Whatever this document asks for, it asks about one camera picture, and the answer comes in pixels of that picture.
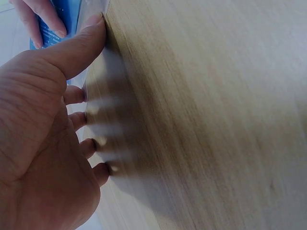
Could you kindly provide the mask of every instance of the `blue package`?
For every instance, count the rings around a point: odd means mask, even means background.
[[[81,0],[51,0],[51,2],[54,5],[59,18],[63,21],[66,27],[67,36],[65,38],[58,37],[49,29],[47,24],[37,16],[39,30],[43,38],[42,48],[47,48],[48,46],[53,46],[56,43],[72,38],[77,33]],[[30,49],[36,49],[32,40],[30,40]]]

